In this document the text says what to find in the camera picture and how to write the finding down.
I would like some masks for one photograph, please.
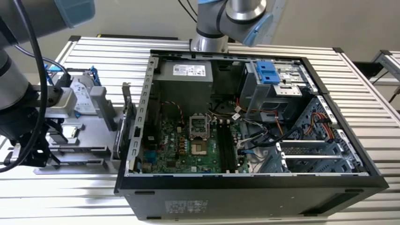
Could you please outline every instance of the cable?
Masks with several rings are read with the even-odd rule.
[[[25,49],[23,49],[19,45],[15,45],[15,47],[16,47],[16,49],[19,49],[25,55],[28,55],[28,56],[31,56],[31,57],[35,57],[35,55],[33,55],[31,52],[28,52]],[[71,82],[71,74],[68,73],[65,67],[64,67],[60,63],[57,63],[55,60],[51,60],[51,59],[48,59],[48,58],[45,58],[45,57],[43,57],[43,61],[45,61],[45,62],[48,62],[48,63],[56,65],[56,66],[61,69],[64,75],[63,75],[61,78],[59,79],[59,82],[60,82],[59,84],[60,84],[61,87],[69,87],[69,84],[71,84],[71,83],[69,83],[69,82]]]
[[[176,104],[176,102],[171,102],[171,101],[163,102],[161,105],[164,105],[165,103],[167,103],[167,104],[173,104],[173,105],[177,107],[177,109],[179,109],[179,111],[180,111],[180,121],[181,121],[181,124],[185,124],[185,123],[184,123],[184,120],[183,120],[183,111],[181,111],[180,105]]]
[[[321,117],[323,117],[324,119],[328,119],[327,115],[323,114],[321,112],[319,112],[317,114],[321,115]],[[328,133],[329,139],[335,139],[335,134],[333,134],[332,129],[331,129],[331,127],[328,126],[328,124],[327,124],[327,123],[323,123],[323,126],[324,126],[324,129],[325,129],[325,132]]]
[[[388,71],[387,71],[383,75],[380,75],[380,77],[372,82],[372,85],[376,83],[376,81],[377,81],[387,73],[388,73]]]
[[[192,7],[192,4],[191,4],[189,0],[187,0],[187,2],[188,2],[188,5],[189,5],[189,8],[191,8],[192,11],[193,11],[193,14],[197,16],[197,13],[196,13],[196,11],[195,11],[195,9],[193,9],[193,7]]]
[[[195,19],[195,17],[192,16],[192,14],[189,13],[188,9],[185,8],[185,6],[183,5],[181,1],[177,0],[180,2],[180,6],[183,7],[183,9],[187,11],[187,13],[189,14],[192,20],[195,21],[195,23],[197,23],[197,20]]]
[[[395,100],[396,96],[397,96],[396,94],[392,95],[392,97],[389,98],[389,103],[392,103],[392,101]]]
[[[240,104],[239,104],[239,98],[236,98],[236,106],[240,107],[240,110],[243,110],[244,112],[247,112],[248,110],[244,109]],[[273,111],[267,111],[267,110],[260,110],[260,112],[264,112],[264,113],[275,113],[275,122],[276,122],[276,126],[280,130],[280,135],[283,135],[283,130],[281,130],[281,127],[280,127],[280,122],[279,122],[279,116],[277,116],[277,111],[273,110]]]
[[[28,55],[28,56],[31,56],[31,57],[35,57],[35,55],[33,55],[31,52],[28,52],[25,49],[23,49],[21,46],[15,45],[15,47],[16,47],[16,49],[19,49],[20,52],[23,52],[25,55]],[[45,61],[45,62],[48,62],[48,63],[56,65],[56,66],[61,69],[63,73],[65,73],[65,74],[68,73],[65,67],[64,67],[60,63],[57,63],[55,60],[51,60],[51,59],[43,57],[43,61]]]
[[[300,133],[300,137],[299,137],[299,140],[303,139],[303,136],[304,136],[304,132],[303,132],[303,129],[300,127],[293,127],[283,136],[280,136],[277,139],[275,139],[272,142],[268,142],[268,143],[257,143],[255,144],[255,146],[252,146],[251,148],[248,149],[244,149],[244,150],[251,150],[251,149],[255,149],[256,147],[271,147],[273,146],[277,142],[280,142],[281,140],[287,139],[288,136],[291,136],[292,133],[295,132],[299,132]]]
[[[315,122],[313,122],[313,116],[315,116],[315,115],[317,115],[319,119],[327,119],[327,118],[328,118],[323,113],[320,113],[320,112],[313,112],[313,113],[311,114],[311,122],[309,122],[309,127],[308,127],[308,129],[307,129],[307,131],[305,131],[305,135],[308,135],[308,134],[311,133],[311,131],[312,131],[312,127],[313,127],[313,123],[315,123]],[[333,135],[333,132],[332,132],[331,128],[328,127],[327,123],[321,123],[321,125],[323,125],[323,127],[324,127],[324,130],[325,130],[325,133],[327,133],[328,138],[329,138],[329,139],[333,139],[333,138],[335,138],[335,135]]]
[[[39,116],[37,116],[35,128],[32,130],[32,135],[28,140],[28,143],[27,143],[24,149],[21,149],[17,159],[9,165],[0,168],[0,173],[3,173],[5,171],[11,170],[12,168],[15,168],[16,166],[19,166],[21,164],[21,162],[25,160],[25,158],[31,152],[33,144],[36,143],[37,137],[40,135],[40,130],[41,130],[43,123],[45,120],[44,114],[45,114],[47,100],[48,100],[48,87],[47,87],[47,80],[45,80],[44,63],[43,63],[43,57],[41,57],[40,47],[39,47],[39,43],[37,43],[37,39],[36,39],[35,30],[33,30],[31,19],[28,17],[27,10],[25,10],[25,7],[24,7],[21,1],[13,0],[13,4],[16,5],[16,8],[19,10],[20,18],[23,20],[24,27],[28,32],[29,42],[32,45],[33,53],[35,53],[36,66],[37,66],[39,77],[40,77],[40,107],[39,107]]]

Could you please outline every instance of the metal case frame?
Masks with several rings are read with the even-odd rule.
[[[180,56],[188,53],[159,50],[151,51],[151,54],[145,79],[151,78],[153,70],[157,68],[157,57],[180,59]],[[215,55],[223,59],[237,61],[256,59],[300,60],[319,88],[319,94],[324,97],[337,119],[339,128],[345,133],[364,162],[369,176],[309,175],[277,177],[263,175],[223,177],[203,175],[199,177],[129,177],[129,173],[127,173],[129,162],[124,158],[119,170],[115,194],[127,198],[140,220],[295,217],[296,215],[328,216],[388,188],[384,177],[375,167],[307,58],[199,52],[192,52],[191,55],[192,58],[203,60],[211,60]],[[147,91],[149,91],[149,87],[144,84],[143,93]],[[141,97],[144,99],[140,99],[140,105],[147,104],[145,96]],[[143,132],[140,125],[135,124],[135,129],[137,132]],[[135,135],[132,138],[131,144],[133,145],[135,138],[139,137]],[[201,201],[205,208],[200,214],[180,213],[179,211],[168,212],[165,207],[168,207],[171,201],[181,201],[184,206],[191,201]]]

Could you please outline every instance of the black cable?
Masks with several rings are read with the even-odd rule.
[[[387,71],[383,75],[380,75],[380,77],[372,82],[372,84],[375,84],[376,81],[377,81],[387,73],[388,73],[388,71]]]
[[[189,0],[187,0],[187,2],[188,2],[188,5],[189,5],[189,8],[191,8],[192,11],[193,11],[193,14],[197,16],[197,13],[196,13],[196,11],[195,11],[195,9],[193,9],[193,7],[192,7],[192,4],[191,4]]]
[[[195,19],[195,17],[192,16],[192,14],[189,13],[188,9],[185,8],[185,6],[183,5],[181,1],[177,0],[180,2],[180,6],[183,7],[183,9],[187,11],[187,13],[189,14],[192,20],[195,21],[195,23],[197,23],[197,20]]]
[[[0,168],[0,173],[3,173],[5,171],[11,170],[12,168],[15,168],[16,166],[19,166],[21,164],[21,162],[25,160],[25,158],[31,152],[31,149],[33,147],[33,144],[36,143],[37,137],[40,135],[40,130],[41,130],[43,123],[45,120],[44,114],[45,114],[47,101],[48,101],[48,86],[47,86],[47,80],[45,80],[45,70],[44,70],[43,57],[41,57],[40,47],[39,47],[39,43],[37,43],[37,39],[36,39],[35,30],[33,30],[31,19],[28,17],[25,7],[24,7],[21,1],[13,0],[13,4],[16,5],[16,8],[19,10],[20,18],[23,20],[24,27],[28,32],[29,42],[32,45],[33,53],[35,53],[36,66],[37,66],[39,77],[40,77],[40,107],[39,107],[39,116],[37,116],[35,128],[33,128],[28,143],[20,151],[19,158],[4,168]]]
[[[35,57],[35,55],[31,52],[28,52],[25,49],[23,49],[23,47],[20,47],[19,45],[15,45],[15,47],[25,55],[28,55],[31,57]],[[61,78],[59,79],[59,84],[60,84],[61,87],[69,87],[69,84],[71,84],[71,74],[68,73],[65,67],[60,63],[57,63],[55,60],[51,60],[51,59],[48,59],[45,57],[43,57],[43,61],[47,61],[48,63],[56,65],[61,69],[61,71],[63,71],[64,74],[63,74]]]
[[[25,55],[28,55],[28,56],[31,56],[31,57],[35,58],[35,55],[33,55],[31,52],[28,52],[25,49],[23,49],[21,46],[15,45],[15,47],[16,47],[16,49],[19,49]],[[45,62],[48,62],[48,63],[51,63],[51,64],[55,64],[55,65],[61,69],[63,73],[65,73],[65,74],[68,73],[65,67],[64,67],[60,63],[57,63],[55,60],[51,60],[51,59],[43,57],[43,61],[45,61]]]
[[[389,103],[392,103],[392,101],[395,100],[396,96],[397,96],[396,94],[392,95],[392,97],[389,98]]]
[[[251,150],[251,149],[255,149],[256,147],[271,147],[273,146],[277,142],[280,142],[281,140],[287,139],[288,136],[291,136],[291,134],[295,132],[295,131],[299,131],[300,133],[300,137],[299,137],[299,140],[303,139],[303,136],[304,136],[304,131],[300,127],[293,127],[283,136],[280,136],[277,139],[275,139],[272,142],[267,142],[267,143],[257,143],[255,144],[255,146],[252,146],[251,148],[245,149],[245,150]]]

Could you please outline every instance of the white wall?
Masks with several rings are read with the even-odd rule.
[[[380,49],[400,51],[399,9],[400,0],[287,0],[272,44],[341,47],[352,60],[371,60]],[[185,40],[195,29],[176,0],[96,0],[95,19],[40,38],[40,46],[43,55],[56,58],[71,35],[108,33]],[[8,52],[21,71],[35,73],[33,59],[13,49]]]
[[[272,43],[341,47],[369,61],[380,49],[400,50],[399,0],[288,0]]]

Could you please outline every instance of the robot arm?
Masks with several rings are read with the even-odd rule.
[[[199,0],[197,35],[191,50],[227,52],[228,37],[253,47],[272,23],[267,0]]]

